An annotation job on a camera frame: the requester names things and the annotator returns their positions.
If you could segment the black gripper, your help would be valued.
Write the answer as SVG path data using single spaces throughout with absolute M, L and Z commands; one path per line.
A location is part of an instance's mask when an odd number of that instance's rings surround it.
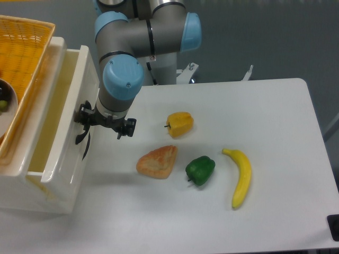
M 116 131 L 117 139 L 128 136 L 132 137 L 135 131 L 137 120 L 133 118 L 124 119 L 127 110 L 122 112 L 113 112 L 104 108 L 101 104 L 96 104 L 94 110 L 89 101 L 85 101 L 74 113 L 73 120 L 79 123 L 86 130 L 90 126 L 100 125 L 105 128 Z

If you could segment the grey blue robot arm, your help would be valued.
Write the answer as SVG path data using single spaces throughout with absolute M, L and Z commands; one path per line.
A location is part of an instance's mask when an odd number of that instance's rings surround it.
M 95 105 L 84 102 L 75 122 L 84 127 L 112 129 L 119 137 L 133 136 L 136 120 L 126 117 L 141 90 L 143 57 L 185 52 L 201 45 L 201 23 L 183 1 L 94 1 L 97 19 L 94 39 L 99 57 L 101 87 Z

